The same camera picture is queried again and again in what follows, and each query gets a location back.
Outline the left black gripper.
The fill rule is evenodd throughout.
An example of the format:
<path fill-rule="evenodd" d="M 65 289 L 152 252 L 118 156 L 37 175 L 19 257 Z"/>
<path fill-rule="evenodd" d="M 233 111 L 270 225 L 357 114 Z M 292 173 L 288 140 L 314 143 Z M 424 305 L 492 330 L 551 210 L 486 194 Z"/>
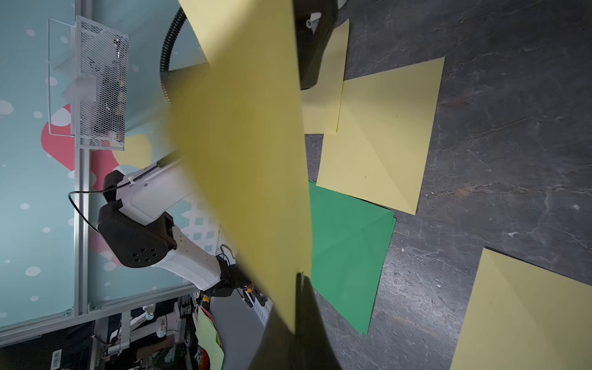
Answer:
<path fill-rule="evenodd" d="M 301 90 L 319 80 L 322 57 L 338 18 L 335 0 L 293 1 Z"/>

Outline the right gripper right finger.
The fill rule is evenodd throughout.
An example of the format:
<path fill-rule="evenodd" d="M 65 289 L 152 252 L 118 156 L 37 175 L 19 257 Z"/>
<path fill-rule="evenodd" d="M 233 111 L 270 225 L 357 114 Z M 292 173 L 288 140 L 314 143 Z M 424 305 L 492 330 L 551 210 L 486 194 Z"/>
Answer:
<path fill-rule="evenodd" d="M 297 274 L 295 321 L 296 369 L 341 369 L 325 331 L 311 279 Z"/>

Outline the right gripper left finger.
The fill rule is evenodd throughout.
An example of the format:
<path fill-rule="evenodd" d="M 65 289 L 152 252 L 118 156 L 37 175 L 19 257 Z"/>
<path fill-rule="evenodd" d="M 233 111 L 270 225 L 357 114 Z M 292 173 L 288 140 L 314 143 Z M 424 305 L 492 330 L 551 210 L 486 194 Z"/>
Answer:
<path fill-rule="evenodd" d="M 276 308 L 272 308 L 261 343 L 248 369 L 294 369 L 294 335 Z"/>

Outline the small green paper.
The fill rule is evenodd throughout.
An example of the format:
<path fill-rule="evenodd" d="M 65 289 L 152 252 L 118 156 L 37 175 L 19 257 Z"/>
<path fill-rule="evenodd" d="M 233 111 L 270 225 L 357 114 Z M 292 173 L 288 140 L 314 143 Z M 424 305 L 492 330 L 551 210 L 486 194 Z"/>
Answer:
<path fill-rule="evenodd" d="M 368 333 L 394 212 L 309 183 L 314 289 L 361 335 Z"/>

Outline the yellow paper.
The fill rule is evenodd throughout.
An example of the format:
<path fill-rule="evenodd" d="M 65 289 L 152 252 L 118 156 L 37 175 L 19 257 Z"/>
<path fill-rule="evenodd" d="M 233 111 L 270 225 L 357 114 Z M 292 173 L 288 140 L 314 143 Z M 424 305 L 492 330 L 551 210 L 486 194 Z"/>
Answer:
<path fill-rule="evenodd" d="M 591 287 L 485 249 L 453 369 L 589 369 Z"/>
<path fill-rule="evenodd" d="M 338 131 L 323 139 L 317 185 L 415 214 L 444 63 L 345 81 Z"/>
<path fill-rule="evenodd" d="M 345 76 L 350 21 L 336 27 L 322 57 L 315 86 L 302 92 L 305 134 L 336 134 Z"/>
<path fill-rule="evenodd" d="M 290 1 L 183 1 L 206 56 L 171 91 L 168 131 L 238 262 L 290 330 L 311 211 Z"/>

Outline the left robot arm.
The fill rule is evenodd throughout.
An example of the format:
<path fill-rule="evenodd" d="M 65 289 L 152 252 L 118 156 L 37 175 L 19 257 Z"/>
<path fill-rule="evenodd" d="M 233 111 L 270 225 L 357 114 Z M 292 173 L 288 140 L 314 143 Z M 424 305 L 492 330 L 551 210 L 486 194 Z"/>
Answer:
<path fill-rule="evenodd" d="M 322 57 L 338 14 L 336 1 L 296 1 L 294 21 L 300 88 L 311 89 L 319 81 Z M 251 280 L 223 257 L 210 255 L 187 240 L 168 209 L 191 194 L 180 179 L 183 169 L 177 152 L 125 175 L 112 171 L 100 194 L 100 234 L 120 262 L 128 268 L 160 267 L 187 279 L 200 291 L 228 297 Z"/>

